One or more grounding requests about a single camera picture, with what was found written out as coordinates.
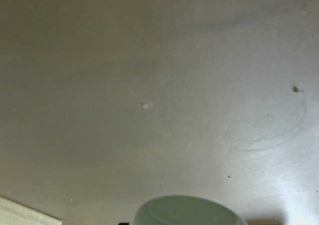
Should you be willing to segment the mint green cup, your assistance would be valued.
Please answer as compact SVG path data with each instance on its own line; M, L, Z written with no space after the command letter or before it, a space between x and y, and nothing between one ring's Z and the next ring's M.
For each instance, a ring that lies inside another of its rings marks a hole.
M203 198L169 195L145 202L136 212L134 225L246 225L229 208Z

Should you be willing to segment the bamboo cutting board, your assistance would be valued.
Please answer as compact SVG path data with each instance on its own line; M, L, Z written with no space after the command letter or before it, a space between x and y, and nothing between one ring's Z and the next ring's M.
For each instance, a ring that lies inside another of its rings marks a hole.
M9 199L0 198L1 225L61 225L62 221Z

